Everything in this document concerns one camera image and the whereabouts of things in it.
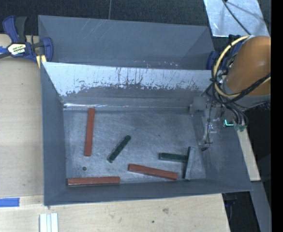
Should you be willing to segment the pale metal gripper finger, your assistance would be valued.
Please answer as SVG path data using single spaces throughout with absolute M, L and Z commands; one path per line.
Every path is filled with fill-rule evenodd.
M 213 124 L 212 119 L 210 117 L 203 119 L 203 135 L 200 139 L 200 150 L 206 151 L 208 150 L 214 143 L 213 139 Z
M 198 111 L 204 111 L 207 108 L 207 98 L 202 96 L 195 96 L 189 107 L 190 114 Z

